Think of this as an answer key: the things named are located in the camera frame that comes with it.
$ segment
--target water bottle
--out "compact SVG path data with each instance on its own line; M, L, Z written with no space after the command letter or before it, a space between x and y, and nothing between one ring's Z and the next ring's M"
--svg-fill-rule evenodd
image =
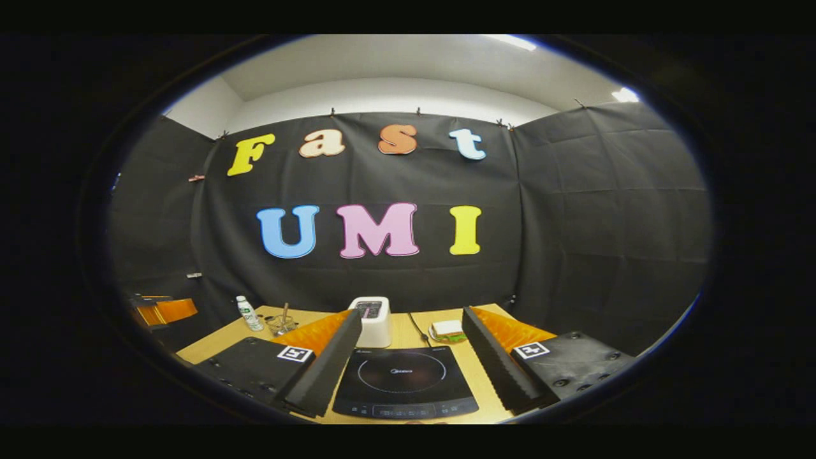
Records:
M260 332L264 329L264 325L258 319L258 316L255 314L255 308L246 300L246 297L236 296L236 300L238 300L238 310L241 311L241 315L244 316L246 320L246 324L250 326L250 330L253 332Z

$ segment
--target power cord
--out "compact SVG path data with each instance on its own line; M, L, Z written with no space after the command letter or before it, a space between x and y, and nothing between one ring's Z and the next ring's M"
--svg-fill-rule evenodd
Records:
M427 344L428 347L433 347L433 345L431 345L430 339L428 339L428 335L422 333L422 330L419 329L419 325L416 324L414 316L411 313L408 313L408 317L410 317L410 321L414 324L414 328L416 328L416 331L419 332L419 335L422 337L422 341L425 341L425 344Z

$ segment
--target cooktop display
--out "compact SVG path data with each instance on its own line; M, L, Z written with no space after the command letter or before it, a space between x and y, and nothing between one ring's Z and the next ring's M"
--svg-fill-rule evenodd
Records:
M479 409L449 346L355 349L332 409L382 419L431 419Z

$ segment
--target ceiling light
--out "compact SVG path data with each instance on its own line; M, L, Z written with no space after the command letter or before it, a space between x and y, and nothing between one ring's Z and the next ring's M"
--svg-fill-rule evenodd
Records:
M512 35L489 35L487 33L483 33L481 36L495 38L500 42L510 43L514 47L524 48L527 51L533 51L535 49L535 45L533 43L522 40L521 38L513 37Z
M637 94L632 92L631 89L628 87L620 88L620 91L613 92L612 96L618 100L618 102L637 102Z

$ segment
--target sandwich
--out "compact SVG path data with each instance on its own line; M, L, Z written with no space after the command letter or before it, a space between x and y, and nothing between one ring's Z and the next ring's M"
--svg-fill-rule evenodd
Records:
M467 340L462 330L462 321L460 320L443 320L441 322L434 322L428 330L431 338L441 342L456 342Z

